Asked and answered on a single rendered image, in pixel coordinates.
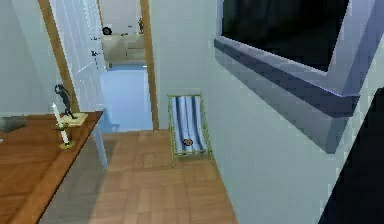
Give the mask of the cream chest of drawers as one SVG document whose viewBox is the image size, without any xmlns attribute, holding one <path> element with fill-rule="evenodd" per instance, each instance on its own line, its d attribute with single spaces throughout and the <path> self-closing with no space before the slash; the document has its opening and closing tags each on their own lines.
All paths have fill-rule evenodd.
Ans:
<svg viewBox="0 0 384 224">
<path fill-rule="evenodd" d="M 102 37 L 104 59 L 110 64 L 141 63 L 145 61 L 143 34 L 105 35 Z"/>
</svg>

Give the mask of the white candle on brass holder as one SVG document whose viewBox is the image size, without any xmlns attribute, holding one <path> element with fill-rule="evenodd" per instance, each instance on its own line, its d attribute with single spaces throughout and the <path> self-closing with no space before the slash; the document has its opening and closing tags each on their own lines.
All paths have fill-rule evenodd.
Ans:
<svg viewBox="0 0 384 224">
<path fill-rule="evenodd" d="M 64 123 L 61 120 L 58 108 L 57 108 L 55 103 L 52 104 L 52 109 L 53 109 L 55 118 L 57 120 L 57 129 L 60 131 L 61 137 L 63 139 L 63 142 L 61 143 L 60 148 L 62 150 L 70 149 L 71 147 L 74 146 L 74 142 L 70 141 L 68 138 L 68 135 L 66 133 L 66 126 L 64 125 Z"/>
</svg>

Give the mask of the blue striped folding chair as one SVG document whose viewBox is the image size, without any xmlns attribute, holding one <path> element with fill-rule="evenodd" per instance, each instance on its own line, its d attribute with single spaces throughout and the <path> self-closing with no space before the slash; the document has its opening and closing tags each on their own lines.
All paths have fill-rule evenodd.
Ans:
<svg viewBox="0 0 384 224">
<path fill-rule="evenodd" d="M 171 166 L 177 158 L 206 154 L 214 161 L 202 94 L 169 95 L 168 119 L 171 143 Z M 191 139 L 192 146 L 185 146 Z"/>
</svg>

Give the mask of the white room door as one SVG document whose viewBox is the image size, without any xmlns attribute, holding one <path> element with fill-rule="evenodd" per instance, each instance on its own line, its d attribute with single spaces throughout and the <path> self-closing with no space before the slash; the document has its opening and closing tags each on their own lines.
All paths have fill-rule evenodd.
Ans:
<svg viewBox="0 0 384 224">
<path fill-rule="evenodd" d="M 101 70 L 92 55 L 91 40 L 84 0 L 49 0 L 60 42 L 81 112 L 104 109 L 100 85 Z"/>
</svg>

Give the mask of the black figurine on cream base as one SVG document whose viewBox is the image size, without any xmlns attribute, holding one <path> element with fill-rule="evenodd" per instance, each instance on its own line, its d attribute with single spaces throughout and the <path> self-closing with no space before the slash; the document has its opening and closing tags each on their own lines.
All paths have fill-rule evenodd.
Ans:
<svg viewBox="0 0 384 224">
<path fill-rule="evenodd" d="M 62 98 L 62 102 L 65 106 L 62 121 L 69 127 L 80 127 L 88 118 L 86 113 L 73 113 L 71 110 L 71 97 L 68 90 L 63 84 L 57 84 L 54 87 L 54 91 Z"/>
</svg>

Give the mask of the brown wooden table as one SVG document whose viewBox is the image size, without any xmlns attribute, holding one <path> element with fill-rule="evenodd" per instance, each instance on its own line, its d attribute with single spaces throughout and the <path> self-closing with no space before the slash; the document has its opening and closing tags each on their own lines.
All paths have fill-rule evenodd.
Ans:
<svg viewBox="0 0 384 224">
<path fill-rule="evenodd" d="M 67 130 L 75 145 L 62 150 L 53 115 L 29 115 L 26 126 L 0 143 L 0 224 L 37 224 L 94 130 L 102 113 L 90 112 Z"/>
</svg>

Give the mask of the grey flat object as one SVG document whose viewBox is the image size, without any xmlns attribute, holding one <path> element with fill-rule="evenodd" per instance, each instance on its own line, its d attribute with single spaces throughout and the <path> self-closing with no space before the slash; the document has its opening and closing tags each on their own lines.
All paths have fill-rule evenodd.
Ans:
<svg viewBox="0 0 384 224">
<path fill-rule="evenodd" d="M 0 117 L 0 132 L 10 133 L 26 126 L 24 116 Z"/>
</svg>

